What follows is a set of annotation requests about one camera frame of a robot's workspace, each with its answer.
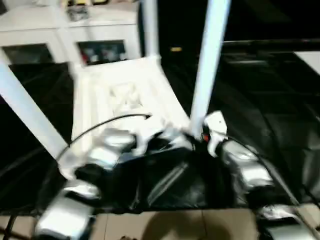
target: cabinet door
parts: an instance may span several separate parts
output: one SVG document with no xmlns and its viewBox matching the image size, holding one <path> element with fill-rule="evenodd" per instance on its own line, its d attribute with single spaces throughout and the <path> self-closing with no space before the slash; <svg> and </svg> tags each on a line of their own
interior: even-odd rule
<svg viewBox="0 0 320 240">
<path fill-rule="evenodd" d="M 30 54 L 32 51 L 43 51 L 42 54 L 47 55 L 47 57 L 44 58 L 45 63 L 64 63 L 67 61 L 63 46 L 57 38 L 54 29 L 0 32 L 0 47 L 2 47 L 0 54 L 5 54 L 5 56 L 0 57 L 9 63 L 11 60 L 14 60 L 14 62 L 17 61 L 16 56 L 19 56 L 19 51 L 21 55 L 24 56 Z"/>
<path fill-rule="evenodd" d="M 138 27 L 135 24 L 71 27 L 76 42 L 123 41 L 128 59 L 141 57 Z"/>
</svg>

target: black fabric surface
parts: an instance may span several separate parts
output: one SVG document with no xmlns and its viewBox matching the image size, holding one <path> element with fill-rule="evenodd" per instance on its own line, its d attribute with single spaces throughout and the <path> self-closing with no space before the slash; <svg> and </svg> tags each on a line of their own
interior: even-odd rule
<svg viewBox="0 0 320 240">
<path fill-rule="evenodd" d="M 162 66 L 190 114 L 196 60 L 177 56 Z M 221 110 L 229 135 L 267 155 L 302 202 L 310 201 L 302 184 L 320 200 L 319 84 L 293 53 L 223 54 L 208 110 Z"/>
<path fill-rule="evenodd" d="M 67 65 L 14 65 L 11 70 L 69 142 L 73 124 L 73 81 Z M 55 160 L 2 98 L 0 103 L 0 213 L 35 215 L 39 189 Z"/>
</svg>

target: white object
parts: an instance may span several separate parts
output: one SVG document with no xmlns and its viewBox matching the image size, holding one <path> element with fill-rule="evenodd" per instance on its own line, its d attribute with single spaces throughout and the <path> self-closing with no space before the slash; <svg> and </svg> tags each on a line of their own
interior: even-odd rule
<svg viewBox="0 0 320 240">
<path fill-rule="evenodd" d="M 221 111 L 214 111 L 204 119 L 204 124 L 210 129 L 210 142 L 208 152 L 216 157 L 216 148 L 220 142 L 226 138 L 227 124 Z"/>
<path fill-rule="evenodd" d="M 55 63 L 71 62 L 77 68 L 82 64 L 77 42 L 122 40 L 127 57 L 140 58 L 137 2 L 89 6 L 90 18 L 76 22 L 57 2 L 41 7 L 22 4 L 3 14 L 0 47 L 46 44 Z M 2 61 L 10 64 L 4 55 L 0 52 Z"/>
<path fill-rule="evenodd" d="M 98 123 L 124 114 L 152 114 L 154 119 L 164 119 L 176 128 L 187 129 L 190 123 L 154 57 L 85 67 L 79 74 L 74 97 L 72 138 Z M 116 120 L 84 136 L 72 150 L 79 155 L 87 152 L 105 128 L 134 133 L 143 129 L 144 124 L 145 118 L 141 116 Z M 151 125 L 157 130 L 162 128 L 161 122 L 152 119 Z M 154 133 L 149 130 L 146 129 L 146 136 Z M 61 164 L 60 171 L 66 178 L 71 178 L 74 168 L 84 162 L 85 159 L 79 159 L 74 165 Z"/>
<path fill-rule="evenodd" d="M 9 67 L 0 63 L 0 95 L 53 158 L 67 146 Z"/>
<path fill-rule="evenodd" d="M 208 111 L 231 0 L 209 0 L 191 108 L 190 131 L 199 138 Z"/>
</svg>

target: metal frame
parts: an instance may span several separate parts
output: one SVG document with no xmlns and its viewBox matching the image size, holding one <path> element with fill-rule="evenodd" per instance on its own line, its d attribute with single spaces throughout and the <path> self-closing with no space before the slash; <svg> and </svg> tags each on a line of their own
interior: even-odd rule
<svg viewBox="0 0 320 240">
<path fill-rule="evenodd" d="M 148 57 L 160 56 L 156 1 L 157 0 L 145 0 L 143 7 L 146 53 Z M 230 2 L 231 0 L 210 0 L 208 2 L 199 69 L 191 111 L 190 131 L 196 137 L 200 136 L 201 125 L 207 114 L 219 63 Z M 62 16 L 59 14 L 60 10 L 57 6 L 57 0 L 51 0 L 51 4 L 52 14 L 56 16 L 60 26 L 59 36 L 62 41 L 66 41 L 65 44 L 68 47 L 67 53 L 69 57 L 77 56 L 76 58 L 79 59 L 79 51 L 77 51 L 74 45 L 67 25 L 64 24 L 64 18 L 61 18 Z M 56 158 L 60 151 L 67 146 L 67 143 L 39 109 L 9 67 L 3 62 L 0 62 L 0 95 L 51 156 Z"/>
</svg>

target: black cloth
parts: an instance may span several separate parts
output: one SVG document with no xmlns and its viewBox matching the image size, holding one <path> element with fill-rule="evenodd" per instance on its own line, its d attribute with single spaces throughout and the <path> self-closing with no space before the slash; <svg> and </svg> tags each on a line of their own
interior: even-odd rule
<svg viewBox="0 0 320 240">
<path fill-rule="evenodd" d="M 11 70 L 57 131 L 69 142 L 74 89 L 67 64 L 13 65 Z M 39 189 L 55 160 L 3 98 L 0 98 L 0 103 L 0 213 L 36 215 Z"/>
</svg>

